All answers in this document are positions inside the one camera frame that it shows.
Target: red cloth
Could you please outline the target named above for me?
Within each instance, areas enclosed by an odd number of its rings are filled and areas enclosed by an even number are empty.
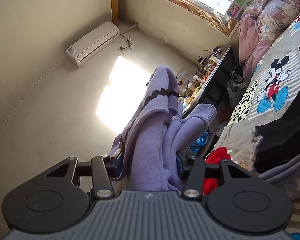
[[[206,163],[219,164],[222,159],[231,160],[226,147],[220,147],[209,154]],[[204,179],[203,194],[208,195],[218,187],[218,179]]]

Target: plastic bag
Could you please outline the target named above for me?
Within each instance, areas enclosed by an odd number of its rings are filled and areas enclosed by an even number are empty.
[[[240,76],[234,75],[234,71],[231,71],[230,77],[231,79],[227,83],[227,91],[229,94],[230,106],[231,108],[235,108],[242,99],[249,84],[247,82],[237,84],[236,82],[238,82],[238,77]]]
[[[190,149],[194,156],[197,156],[199,151],[206,145],[209,139],[209,132],[205,131],[191,146]]]

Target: pink comforter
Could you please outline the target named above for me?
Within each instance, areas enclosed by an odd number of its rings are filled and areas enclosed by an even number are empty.
[[[251,81],[254,69],[274,41],[300,13],[300,0],[254,0],[239,26],[239,63]]]

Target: black lace trim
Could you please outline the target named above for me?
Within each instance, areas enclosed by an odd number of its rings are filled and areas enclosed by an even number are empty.
[[[144,101],[144,105],[142,106],[141,108],[141,111],[147,106],[147,104],[150,102],[150,100],[156,98],[158,95],[162,95],[162,96],[175,96],[175,97],[178,97],[179,96],[179,93],[175,92],[175,91],[167,91],[165,90],[164,88],[161,88],[161,90],[154,90],[152,92],[152,95],[151,96],[148,96],[145,101]],[[129,131],[130,129],[132,128],[133,124],[134,124],[135,120],[131,123],[131,125],[129,126],[129,128],[127,129],[126,131],[126,134],[125,134],[125,140],[123,141],[123,138],[121,137],[121,143],[122,143],[122,146],[125,147],[124,143],[126,142],[126,139],[128,137],[128,134],[129,134]]]

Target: silver screw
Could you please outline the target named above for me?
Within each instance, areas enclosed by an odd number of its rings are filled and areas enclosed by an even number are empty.
[[[100,198],[107,198],[112,195],[112,192],[108,189],[100,189],[96,192],[96,195]]]
[[[185,192],[183,192],[183,194],[187,197],[197,197],[200,195],[199,191],[195,190],[195,189],[187,189]]]

